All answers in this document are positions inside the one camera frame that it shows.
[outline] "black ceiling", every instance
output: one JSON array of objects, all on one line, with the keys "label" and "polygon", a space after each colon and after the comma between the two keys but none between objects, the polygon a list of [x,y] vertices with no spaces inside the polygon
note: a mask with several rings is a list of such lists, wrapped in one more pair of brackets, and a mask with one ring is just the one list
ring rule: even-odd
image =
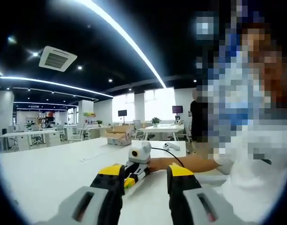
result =
[{"label": "black ceiling", "polygon": [[[282,4],[265,1],[264,8],[271,9],[267,17],[283,15]],[[225,23],[229,22],[230,0],[204,1],[129,1],[95,0],[133,38],[153,64],[167,86],[193,87],[197,79],[205,79],[206,70],[197,70],[196,58],[211,61],[215,41],[197,43],[193,34],[194,19],[198,12],[211,11],[219,17],[220,38]],[[67,84],[108,95],[126,93],[129,88],[135,93],[150,88],[160,88],[152,71],[130,45],[104,19],[76,1],[27,1],[8,6],[5,37],[12,36],[16,44],[4,40],[0,54],[0,69],[4,76],[23,76]],[[31,52],[40,52],[52,46],[78,56],[65,71],[58,72],[39,67],[40,57],[31,57]],[[1,80],[0,89],[24,87],[64,92],[99,100],[108,97],[73,90],[51,84]],[[81,97],[14,89],[15,101],[76,104]]]}]

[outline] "hand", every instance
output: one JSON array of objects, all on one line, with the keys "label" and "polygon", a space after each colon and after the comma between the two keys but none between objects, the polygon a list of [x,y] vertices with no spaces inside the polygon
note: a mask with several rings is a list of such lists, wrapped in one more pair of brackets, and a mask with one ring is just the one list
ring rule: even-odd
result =
[{"label": "hand", "polygon": [[151,158],[148,163],[148,168],[151,173],[166,169],[163,158]]}]

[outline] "potted plant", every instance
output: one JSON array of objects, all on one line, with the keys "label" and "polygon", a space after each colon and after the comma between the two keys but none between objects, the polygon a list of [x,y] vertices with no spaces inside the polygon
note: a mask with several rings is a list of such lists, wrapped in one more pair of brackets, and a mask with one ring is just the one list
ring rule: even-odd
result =
[{"label": "potted plant", "polygon": [[159,119],[158,117],[153,117],[153,118],[152,118],[153,127],[156,128],[159,123],[160,123],[160,119]]},{"label": "potted plant", "polygon": [[101,124],[103,123],[103,121],[97,120],[96,122],[97,122],[98,126],[101,127]]}]

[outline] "air conditioning vent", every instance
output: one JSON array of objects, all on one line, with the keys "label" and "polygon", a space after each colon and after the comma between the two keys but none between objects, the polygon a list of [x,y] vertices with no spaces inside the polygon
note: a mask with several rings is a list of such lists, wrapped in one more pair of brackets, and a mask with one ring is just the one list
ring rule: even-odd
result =
[{"label": "air conditioning vent", "polygon": [[39,66],[64,72],[76,58],[74,54],[46,46],[40,57]]}]

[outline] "white game controller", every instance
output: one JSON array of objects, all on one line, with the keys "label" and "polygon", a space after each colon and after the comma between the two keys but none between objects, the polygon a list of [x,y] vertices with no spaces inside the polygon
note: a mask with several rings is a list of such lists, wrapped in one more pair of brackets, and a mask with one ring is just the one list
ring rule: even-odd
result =
[{"label": "white game controller", "polygon": [[163,149],[164,150],[169,150],[169,149],[180,150],[180,147],[173,143],[166,142],[163,146]]}]

